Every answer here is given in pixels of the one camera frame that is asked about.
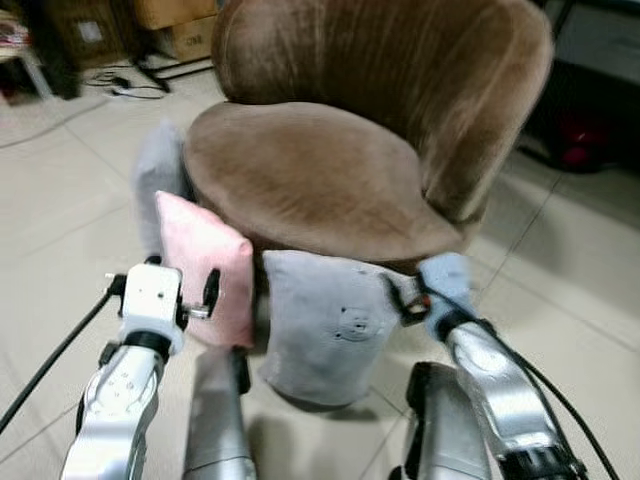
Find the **velvet upholstery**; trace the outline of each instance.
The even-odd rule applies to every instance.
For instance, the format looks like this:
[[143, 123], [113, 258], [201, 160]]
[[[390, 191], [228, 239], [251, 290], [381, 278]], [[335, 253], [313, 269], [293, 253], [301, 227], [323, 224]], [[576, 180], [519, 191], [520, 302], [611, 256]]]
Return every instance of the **velvet upholstery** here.
[[[527, 0], [230, 0], [212, 57], [233, 104], [211, 107], [189, 131], [185, 161], [199, 201], [269, 248], [405, 270], [416, 255], [459, 250], [477, 230], [544, 84], [552, 42]], [[397, 137], [417, 165], [406, 149], [402, 160], [388, 154]], [[321, 189], [309, 191], [311, 175]], [[382, 201], [372, 197], [381, 192]], [[406, 218], [414, 232], [398, 231], [408, 197], [421, 204]]]

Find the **chair seat cushion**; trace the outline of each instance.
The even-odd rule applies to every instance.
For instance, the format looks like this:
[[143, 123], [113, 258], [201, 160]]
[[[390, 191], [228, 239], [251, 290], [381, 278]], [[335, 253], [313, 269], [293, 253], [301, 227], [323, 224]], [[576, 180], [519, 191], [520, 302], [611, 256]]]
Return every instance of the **chair seat cushion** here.
[[385, 128], [313, 103], [223, 103], [191, 126], [185, 162], [201, 205], [266, 249], [413, 272], [461, 248], [423, 199], [413, 148]]

